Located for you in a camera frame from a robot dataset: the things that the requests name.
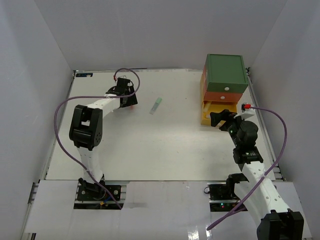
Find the green drawer box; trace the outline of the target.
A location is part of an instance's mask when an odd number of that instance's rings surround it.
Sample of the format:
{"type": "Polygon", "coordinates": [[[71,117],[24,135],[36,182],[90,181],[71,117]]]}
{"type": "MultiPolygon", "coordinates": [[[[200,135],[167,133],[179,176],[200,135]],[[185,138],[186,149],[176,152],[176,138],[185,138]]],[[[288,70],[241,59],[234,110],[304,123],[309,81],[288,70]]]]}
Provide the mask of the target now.
{"type": "Polygon", "coordinates": [[[248,87],[241,55],[208,54],[203,74],[204,86],[208,92],[242,94],[248,87]]]}

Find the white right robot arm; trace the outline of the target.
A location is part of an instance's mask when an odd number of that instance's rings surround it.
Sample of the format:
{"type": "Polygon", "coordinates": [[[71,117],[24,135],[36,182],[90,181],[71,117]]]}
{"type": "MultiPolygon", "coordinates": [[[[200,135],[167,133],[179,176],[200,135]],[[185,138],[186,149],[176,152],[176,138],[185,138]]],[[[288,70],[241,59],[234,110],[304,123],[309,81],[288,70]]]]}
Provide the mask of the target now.
{"type": "Polygon", "coordinates": [[[278,164],[276,160],[266,168],[256,146],[258,126],[248,118],[255,114],[256,106],[243,104],[242,112],[224,109],[210,113],[210,124],[228,132],[234,144],[233,159],[240,173],[231,174],[226,180],[226,195],[239,202],[224,216],[206,229],[210,231],[226,218],[239,213],[244,206],[257,229],[259,240],[301,240],[303,238],[304,218],[299,211],[293,211],[281,197],[268,174],[278,164]]]}

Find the yellow cap highlighter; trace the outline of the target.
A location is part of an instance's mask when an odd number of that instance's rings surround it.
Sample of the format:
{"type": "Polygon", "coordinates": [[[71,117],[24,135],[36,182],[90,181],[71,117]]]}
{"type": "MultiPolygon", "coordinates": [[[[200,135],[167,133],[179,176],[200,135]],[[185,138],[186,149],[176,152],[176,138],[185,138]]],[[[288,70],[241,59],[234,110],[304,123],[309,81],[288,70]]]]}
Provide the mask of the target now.
{"type": "Polygon", "coordinates": [[[210,119],[210,107],[211,107],[212,102],[211,101],[206,101],[203,106],[203,116],[205,119],[210,119]]]}

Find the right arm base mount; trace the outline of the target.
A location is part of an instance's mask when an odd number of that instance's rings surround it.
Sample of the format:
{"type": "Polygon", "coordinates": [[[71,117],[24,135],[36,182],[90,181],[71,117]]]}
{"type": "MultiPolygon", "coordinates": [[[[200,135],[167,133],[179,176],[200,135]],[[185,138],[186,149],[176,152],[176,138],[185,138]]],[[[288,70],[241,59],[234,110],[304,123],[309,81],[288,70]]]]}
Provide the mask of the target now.
{"type": "Polygon", "coordinates": [[[205,195],[208,195],[210,211],[212,213],[229,212],[240,202],[237,196],[230,193],[225,183],[208,184],[203,189],[203,192],[205,195]]]}

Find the yellow drawer box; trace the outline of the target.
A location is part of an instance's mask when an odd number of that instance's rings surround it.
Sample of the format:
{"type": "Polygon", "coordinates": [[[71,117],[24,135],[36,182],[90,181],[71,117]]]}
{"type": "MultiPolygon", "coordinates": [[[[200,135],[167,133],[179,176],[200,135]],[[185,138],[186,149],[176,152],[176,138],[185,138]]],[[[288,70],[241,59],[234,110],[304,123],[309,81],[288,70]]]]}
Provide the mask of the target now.
{"type": "Polygon", "coordinates": [[[205,119],[203,108],[204,104],[207,101],[211,101],[210,113],[220,113],[221,111],[227,109],[230,112],[237,112],[237,104],[242,97],[242,93],[233,93],[233,92],[213,92],[208,91],[206,87],[206,80],[202,74],[200,80],[200,99],[201,99],[201,113],[200,113],[200,124],[204,126],[211,125],[211,119],[205,119]]]}

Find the blue label sticker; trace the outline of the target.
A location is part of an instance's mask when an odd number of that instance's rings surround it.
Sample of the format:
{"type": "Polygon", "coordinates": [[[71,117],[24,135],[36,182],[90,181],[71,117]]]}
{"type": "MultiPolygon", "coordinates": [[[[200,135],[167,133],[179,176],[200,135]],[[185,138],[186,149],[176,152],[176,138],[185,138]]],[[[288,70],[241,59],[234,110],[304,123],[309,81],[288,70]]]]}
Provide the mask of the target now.
{"type": "Polygon", "coordinates": [[[76,78],[91,78],[93,76],[93,73],[76,73],[76,78]]]}

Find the orange drawer box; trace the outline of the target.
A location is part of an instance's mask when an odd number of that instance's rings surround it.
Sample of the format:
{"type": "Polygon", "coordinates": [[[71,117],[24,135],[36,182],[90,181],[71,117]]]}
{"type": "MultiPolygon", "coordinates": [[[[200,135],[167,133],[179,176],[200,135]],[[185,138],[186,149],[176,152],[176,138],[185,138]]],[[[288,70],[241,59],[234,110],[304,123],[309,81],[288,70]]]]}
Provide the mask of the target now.
{"type": "Polygon", "coordinates": [[[200,79],[200,97],[202,101],[237,103],[247,87],[247,84],[214,79],[211,70],[205,65],[200,79]]]}

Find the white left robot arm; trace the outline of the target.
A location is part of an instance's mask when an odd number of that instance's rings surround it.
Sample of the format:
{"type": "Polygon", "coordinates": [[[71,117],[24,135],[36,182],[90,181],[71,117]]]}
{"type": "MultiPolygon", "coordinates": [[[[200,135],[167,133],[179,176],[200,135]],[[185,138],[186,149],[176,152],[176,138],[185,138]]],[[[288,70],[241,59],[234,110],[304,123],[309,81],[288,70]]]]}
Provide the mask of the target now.
{"type": "Polygon", "coordinates": [[[106,195],[104,174],[100,166],[97,146],[103,138],[103,119],[119,108],[138,103],[130,79],[119,77],[104,98],[88,105],[77,105],[71,120],[69,139],[73,141],[80,154],[80,162],[85,166],[83,177],[79,179],[83,190],[95,200],[106,195]]]}

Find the green cap highlighter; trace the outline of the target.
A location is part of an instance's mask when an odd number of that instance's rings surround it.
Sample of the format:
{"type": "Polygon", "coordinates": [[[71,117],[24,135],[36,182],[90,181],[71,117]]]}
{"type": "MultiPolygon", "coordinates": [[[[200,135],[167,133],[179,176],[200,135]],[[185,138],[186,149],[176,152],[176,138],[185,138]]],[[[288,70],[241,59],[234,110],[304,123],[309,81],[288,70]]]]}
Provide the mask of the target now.
{"type": "Polygon", "coordinates": [[[151,115],[153,115],[153,114],[156,112],[156,110],[157,110],[157,108],[159,107],[159,105],[160,105],[161,102],[162,102],[162,98],[161,98],[161,97],[158,97],[158,98],[156,99],[155,103],[153,104],[151,110],[149,111],[149,113],[150,113],[151,115]]]}

